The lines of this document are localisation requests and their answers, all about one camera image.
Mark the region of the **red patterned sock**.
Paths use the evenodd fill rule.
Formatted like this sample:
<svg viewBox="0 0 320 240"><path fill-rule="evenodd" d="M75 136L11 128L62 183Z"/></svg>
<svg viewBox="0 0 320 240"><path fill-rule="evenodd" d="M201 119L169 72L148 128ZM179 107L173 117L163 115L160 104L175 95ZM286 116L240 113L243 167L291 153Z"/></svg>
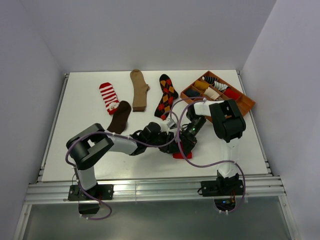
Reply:
<svg viewBox="0 0 320 240"><path fill-rule="evenodd" d="M173 153L172 157L174 159L184 159L183 155L181 152ZM188 154L185 155L185 157L189 160L193 157L192 152L189 152Z"/></svg>

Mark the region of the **navy blue sock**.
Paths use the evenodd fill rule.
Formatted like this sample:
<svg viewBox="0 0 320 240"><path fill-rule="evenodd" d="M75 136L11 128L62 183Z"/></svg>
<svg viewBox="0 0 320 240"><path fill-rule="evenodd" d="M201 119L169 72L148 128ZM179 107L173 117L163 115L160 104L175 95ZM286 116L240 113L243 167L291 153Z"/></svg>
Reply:
<svg viewBox="0 0 320 240"><path fill-rule="evenodd" d="M199 97L201 95L198 91L193 90L191 88L187 89L184 94L186 96L188 96L189 98L195 98L195 97Z"/></svg>

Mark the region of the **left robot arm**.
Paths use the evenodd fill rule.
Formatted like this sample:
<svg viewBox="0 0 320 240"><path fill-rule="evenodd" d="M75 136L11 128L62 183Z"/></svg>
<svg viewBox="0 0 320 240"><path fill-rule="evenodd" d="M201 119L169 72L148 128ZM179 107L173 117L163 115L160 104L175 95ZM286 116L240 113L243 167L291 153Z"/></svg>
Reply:
<svg viewBox="0 0 320 240"><path fill-rule="evenodd" d="M96 197L98 183L94 165L107 152L137 156L147 148L158 148L170 153L176 132L177 124L173 119L164 123L150 122L144 129L128 136L105 130L99 123L86 128L66 143L67 156L74 160L72 165L81 185L79 194L86 200Z"/></svg>

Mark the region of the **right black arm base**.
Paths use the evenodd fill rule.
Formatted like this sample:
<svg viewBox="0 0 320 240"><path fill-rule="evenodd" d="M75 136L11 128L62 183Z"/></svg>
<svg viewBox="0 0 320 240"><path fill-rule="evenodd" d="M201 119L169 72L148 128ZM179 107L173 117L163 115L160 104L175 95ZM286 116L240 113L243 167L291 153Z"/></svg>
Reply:
<svg viewBox="0 0 320 240"><path fill-rule="evenodd" d="M222 177L219 174L216 180L201 181L197 193L202 197L214 197L218 211L227 214L236 208L236 196L241 196L244 200L245 185L238 173L231 177Z"/></svg>

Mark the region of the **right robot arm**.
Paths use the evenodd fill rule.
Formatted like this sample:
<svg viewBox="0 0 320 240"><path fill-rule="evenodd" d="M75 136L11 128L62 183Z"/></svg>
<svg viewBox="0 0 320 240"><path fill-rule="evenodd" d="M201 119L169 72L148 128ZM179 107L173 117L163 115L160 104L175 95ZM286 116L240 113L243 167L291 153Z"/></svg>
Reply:
<svg viewBox="0 0 320 240"><path fill-rule="evenodd" d="M215 193L227 195L234 190L237 195L244 194L246 180L243 170L237 163L237 151L246 130L246 122L236 102L232 99L198 100L190 103L186 112L190 123L179 133L178 143L183 158L186 158L183 151L189 150L191 144L196 142L196 135L205 124L206 117L211 117L214 133L221 140L220 160L207 165L190 164L196 168L216 166Z"/></svg>

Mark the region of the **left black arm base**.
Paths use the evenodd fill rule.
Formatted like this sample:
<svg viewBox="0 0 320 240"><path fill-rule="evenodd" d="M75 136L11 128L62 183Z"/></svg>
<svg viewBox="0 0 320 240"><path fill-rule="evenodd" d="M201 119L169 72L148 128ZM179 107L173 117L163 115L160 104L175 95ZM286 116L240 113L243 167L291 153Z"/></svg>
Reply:
<svg viewBox="0 0 320 240"><path fill-rule="evenodd" d="M112 200L114 193L114 186L112 184L96 184L93 188L87 191L88 194L94 198L102 200ZM71 185L67 197L68 201L81 202L92 200L89 196L83 193L77 184ZM79 203L78 212L82 215L95 215L100 210L100 203Z"/></svg>

